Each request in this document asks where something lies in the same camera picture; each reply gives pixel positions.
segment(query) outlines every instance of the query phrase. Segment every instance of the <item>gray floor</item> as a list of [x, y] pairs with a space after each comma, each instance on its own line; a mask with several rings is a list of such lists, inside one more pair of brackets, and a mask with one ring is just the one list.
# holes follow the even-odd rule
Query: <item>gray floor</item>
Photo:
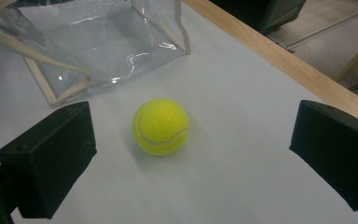
[[[358, 15], [289, 49], [303, 61], [334, 78], [358, 52]], [[358, 64], [340, 84], [348, 88], [357, 83]]]

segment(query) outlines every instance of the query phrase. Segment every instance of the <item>bag strap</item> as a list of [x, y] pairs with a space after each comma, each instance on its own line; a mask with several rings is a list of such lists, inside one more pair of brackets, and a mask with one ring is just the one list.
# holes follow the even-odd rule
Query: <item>bag strap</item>
[[[0, 0], [0, 8], [5, 7], [13, 2], [16, 2], [16, 0]], [[42, 54], [32, 49], [28, 45], [20, 42], [20, 40], [16, 39], [15, 37], [5, 34], [1, 30], [0, 43], [10, 49], [17, 51], [24, 56], [25, 61], [33, 72], [37, 83], [39, 84], [40, 88], [42, 89], [42, 92], [45, 94], [48, 102], [51, 105], [60, 105], [65, 99], [87, 88], [92, 82], [93, 75], [88, 70], [52, 59], [49, 56]], [[48, 82], [39, 70], [35, 61], [86, 74], [86, 79], [64, 91], [59, 97], [56, 97], [53, 89], [49, 86]]]

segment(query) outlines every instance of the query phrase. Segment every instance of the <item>white table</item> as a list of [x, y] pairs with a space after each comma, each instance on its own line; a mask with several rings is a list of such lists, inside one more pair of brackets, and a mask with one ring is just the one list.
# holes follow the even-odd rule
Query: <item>white table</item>
[[[289, 145], [300, 100], [320, 101], [183, 5], [192, 53], [87, 100], [98, 153], [51, 224], [358, 223]], [[190, 117], [184, 148], [149, 156], [131, 136], [153, 98]], [[0, 46], [0, 148], [52, 113], [22, 57]]]

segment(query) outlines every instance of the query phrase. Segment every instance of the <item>clear plastic bag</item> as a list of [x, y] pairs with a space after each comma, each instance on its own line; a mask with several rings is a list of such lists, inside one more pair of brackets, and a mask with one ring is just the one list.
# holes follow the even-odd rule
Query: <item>clear plastic bag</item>
[[189, 53], [180, 0], [40, 2], [0, 0], [0, 42], [24, 56], [51, 105]]

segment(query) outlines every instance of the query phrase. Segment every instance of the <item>yellow tennis ball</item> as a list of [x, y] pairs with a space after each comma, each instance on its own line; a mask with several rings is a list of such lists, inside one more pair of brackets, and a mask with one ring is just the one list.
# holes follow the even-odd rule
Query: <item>yellow tennis ball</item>
[[165, 156], [175, 152], [188, 137], [188, 116], [175, 101], [155, 99], [142, 105], [132, 122], [135, 141], [146, 152]]

